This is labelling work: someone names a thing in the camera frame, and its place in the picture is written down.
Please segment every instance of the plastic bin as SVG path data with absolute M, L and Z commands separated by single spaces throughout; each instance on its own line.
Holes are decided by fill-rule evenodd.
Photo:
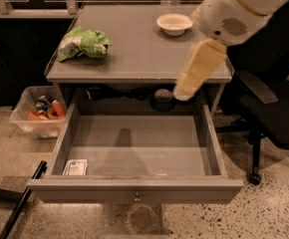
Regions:
M 51 100 L 59 98 L 53 86 L 28 87 L 11 114 L 9 122 L 15 123 L 33 138 L 57 137 L 63 127 L 64 119 L 27 120 L 28 112 L 36 110 L 36 102 L 43 95 Z

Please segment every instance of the office chair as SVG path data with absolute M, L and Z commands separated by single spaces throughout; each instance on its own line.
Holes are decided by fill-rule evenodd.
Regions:
M 220 106 L 225 115 L 241 116 L 229 130 L 249 130 L 253 164 L 248 180 L 257 185 L 261 138 L 267 136 L 277 147 L 289 149 L 289 2 L 246 43 L 229 47 L 227 55 L 235 73 Z

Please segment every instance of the white bowl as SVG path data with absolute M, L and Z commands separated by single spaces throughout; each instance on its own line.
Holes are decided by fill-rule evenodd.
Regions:
M 157 18 L 156 23 L 170 36 L 182 35 L 193 25 L 190 18 L 182 14 L 164 14 Z

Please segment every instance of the drawer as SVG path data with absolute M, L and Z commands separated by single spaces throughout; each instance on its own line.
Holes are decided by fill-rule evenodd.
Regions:
M 62 175 L 86 159 L 86 175 Z M 53 157 L 28 186 L 50 203 L 228 203 L 242 188 L 225 171 L 202 97 L 156 112 L 149 98 L 90 101 L 76 89 Z

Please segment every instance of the speckled floor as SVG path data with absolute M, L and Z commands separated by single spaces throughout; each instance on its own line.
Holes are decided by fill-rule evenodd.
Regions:
M 41 160 L 49 160 L 54 139 L 29 138 L 9 124 L 0 108 L 0 187 L 23 191 Z M 232 118 L 217 114 L 216 124 Z M 244 180 L 226 205 L 45 204 L 30 197 L 9 238 L 289 238 L 289 151 L 269 140 L 262 145 L 259 186 L 248 184 L 251 147 L 241 132 L 218 135 L 227 172 Z M 0 201 L 0 231 L 15 203 Z

